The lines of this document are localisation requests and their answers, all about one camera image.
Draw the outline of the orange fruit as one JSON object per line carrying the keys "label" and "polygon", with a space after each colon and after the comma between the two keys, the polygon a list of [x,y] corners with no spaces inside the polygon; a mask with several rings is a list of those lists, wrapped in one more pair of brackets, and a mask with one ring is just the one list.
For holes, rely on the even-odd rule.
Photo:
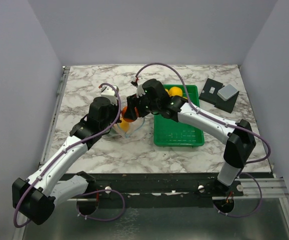
{"label": "orange fruit", "polygon": [[128,123],[132,123],[137,119],[135,115],[135,111],[131,107],[128,107],[128,106],[125,106],[122,109],[121,117],[124,121]]}

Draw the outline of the peach fruit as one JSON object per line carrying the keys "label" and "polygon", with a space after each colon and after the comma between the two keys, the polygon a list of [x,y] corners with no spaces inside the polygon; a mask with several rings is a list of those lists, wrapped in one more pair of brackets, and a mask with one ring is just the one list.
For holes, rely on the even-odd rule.
{"label": "peach fruit", "polygon": [[122,131],[125,133],[129,131],[130,129],[130,123],[125,121],[123,118],[120,119],[120,122],[118,123],[118,126]]}

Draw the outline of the clear zip top bag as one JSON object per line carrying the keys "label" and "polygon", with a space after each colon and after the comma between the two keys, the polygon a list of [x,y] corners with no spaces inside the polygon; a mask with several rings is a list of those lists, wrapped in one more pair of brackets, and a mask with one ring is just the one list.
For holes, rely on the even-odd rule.
{"label": "clear zip top bag", "polygon": [[140,130],[144,123],[144,118],[137,118],[135,121],[126,121],[122,118],[122,114],[124,114],[127,110],[127,106],[125,106],[120,114],[120,122],[116,123],[110,130],[110,132],[105,135],[107,138],[113,137],[122,137],[122,138],[129,138],[130,136],[134,135],[135,132]]}

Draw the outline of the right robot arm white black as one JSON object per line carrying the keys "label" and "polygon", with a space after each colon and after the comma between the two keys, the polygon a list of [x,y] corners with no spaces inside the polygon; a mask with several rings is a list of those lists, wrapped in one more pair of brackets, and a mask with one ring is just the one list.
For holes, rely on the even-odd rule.
{"label": "right robot arm white black", "polygon": [[232,183],[245,167],[256,146],[248,121],[239,122],[221,118],[194,105],[188,97],[169,96],[163,84],[150,79],[137,87],[136,93],[127,97],[121,115],[125,121],[135,121],[148,114],[157,114],[177,123],[187,124],[208,133],[225,145],[224,164],[214,183],[218,195],[225,196]]}

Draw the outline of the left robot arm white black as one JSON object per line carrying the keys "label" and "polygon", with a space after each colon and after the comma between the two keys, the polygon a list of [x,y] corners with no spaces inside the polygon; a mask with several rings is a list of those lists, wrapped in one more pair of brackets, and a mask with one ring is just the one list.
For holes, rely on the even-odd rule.
{"label": "left robot arm white black", "polygon": [[15,209],[13,224],[18,224],[18,213],[29,222],[43,224],[60,202],[55,186],[69,167],[84,155],[119,120],[121,100],[119,97],[96,97],[83,117],[69,133],[61,148],[39,170],[26,179],[17,178],[11,186],[12,206]]}

